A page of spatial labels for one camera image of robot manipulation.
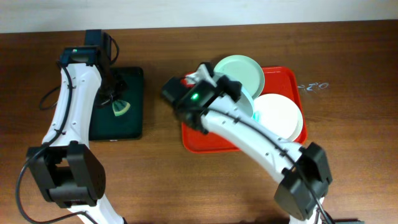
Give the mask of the green yellow sponge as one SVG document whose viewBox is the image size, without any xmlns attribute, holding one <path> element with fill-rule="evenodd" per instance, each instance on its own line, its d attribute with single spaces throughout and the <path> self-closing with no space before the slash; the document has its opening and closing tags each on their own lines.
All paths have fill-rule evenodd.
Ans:
<svg viewBox="0 0 398 224">
<path fill-rule="evenodd" d="M 112 103 L 113 113 L 116 117 L 122 116 L 128 112 L 131 105 L 124 100 L 116 100 Z"/>
</svg>

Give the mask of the light blue plate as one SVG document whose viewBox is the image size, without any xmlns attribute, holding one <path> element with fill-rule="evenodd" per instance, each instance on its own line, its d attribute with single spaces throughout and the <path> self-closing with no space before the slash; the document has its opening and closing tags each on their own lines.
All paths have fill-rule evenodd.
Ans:
<svg viewBox="0 0 398 224">
<path fill-rule="evenodd" d="M 214 81 L 218 81 L 219 78 L 221 78 L 222 76 L 224 76 L 226 74 L 224 73 L 220 73 L 220 72 L 215 72 L 214 74 Z M 239 80 L 235 79 L 234 77 L 231 77 L 229 75 L 226 75 L 231 81 L 234 82 L 239 82 Z M 254 101 L 252 96 L 249 94 L 249 92 L 245 89 L 245 87 L 242 84 L 241 87 L 241 96 L 240 99 L 236 102 L 237 106 L 239 107 L 239 109 L 244 112 L 246 115 L 248 115 L 249 117 L 252 118 L 253 114 L 254 114 Z"/>
</svg>

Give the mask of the pale green plate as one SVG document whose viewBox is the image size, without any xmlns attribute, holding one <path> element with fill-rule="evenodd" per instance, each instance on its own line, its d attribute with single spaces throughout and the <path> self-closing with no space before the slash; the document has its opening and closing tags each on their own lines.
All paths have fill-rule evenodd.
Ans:
<svg viewBox="0 0 398 224">
<path fill-rule="evenodd" d="M 260 96 L 264 89 L 266 82 L 264 72 L 261 66 L 250 57 L 230 55 L 221 59 L 214 70 L 240 81 L 253 99 Z"/>
</svg>

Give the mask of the white plate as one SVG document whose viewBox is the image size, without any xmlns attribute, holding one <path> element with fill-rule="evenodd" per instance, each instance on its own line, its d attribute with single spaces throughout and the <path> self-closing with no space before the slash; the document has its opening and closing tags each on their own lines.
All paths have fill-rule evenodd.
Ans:
<svg viewBox="0 0 398 224">
<path fill-rule="evenodd" d="M 303 129 L 300 108 L 288 97 L 275 93 L 261 95 L 254 100 L 252 118 L 289 141 L 295 141 Z"/>
</svg>

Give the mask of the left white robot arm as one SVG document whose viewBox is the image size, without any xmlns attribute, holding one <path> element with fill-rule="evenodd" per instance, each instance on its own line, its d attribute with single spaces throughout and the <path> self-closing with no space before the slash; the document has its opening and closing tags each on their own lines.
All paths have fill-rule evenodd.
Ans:
<svg viewBox="0 0 398 224">
<path fill-rule="evenodd" d="M 30 170 L 47 202 L 83 223 L 125 223 L 104 194 L 105 169 L 89 147 L 95 101 L 107 105 L 116 94 L 114 45 L 102 30 L 87 30 L 82 46 L 65 48 L 57 62 L 62 83 L 53 120 L 41 146 L 28 149 L 22 168 Z"/>
</svg>

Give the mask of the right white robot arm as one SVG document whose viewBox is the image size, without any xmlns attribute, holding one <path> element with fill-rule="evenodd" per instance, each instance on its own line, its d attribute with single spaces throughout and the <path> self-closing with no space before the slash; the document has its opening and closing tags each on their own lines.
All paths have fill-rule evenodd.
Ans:
<svg viewBox="0 0 398 224">
<path fill-rule="evenodd" d="M 221 136 L 264 168 L 278 184 L 274 200 L 291 223 L 333 223 L 322 206 L 333 181 L 325 150 L 314 142 L 303 147 L 255 122 L 237 104 L 241 89 L 226 75 L 215 78 L 211 64 L 202 62 L 194 73 L 168 80 L 161 95 L 179 121 Z"/>
</svg>

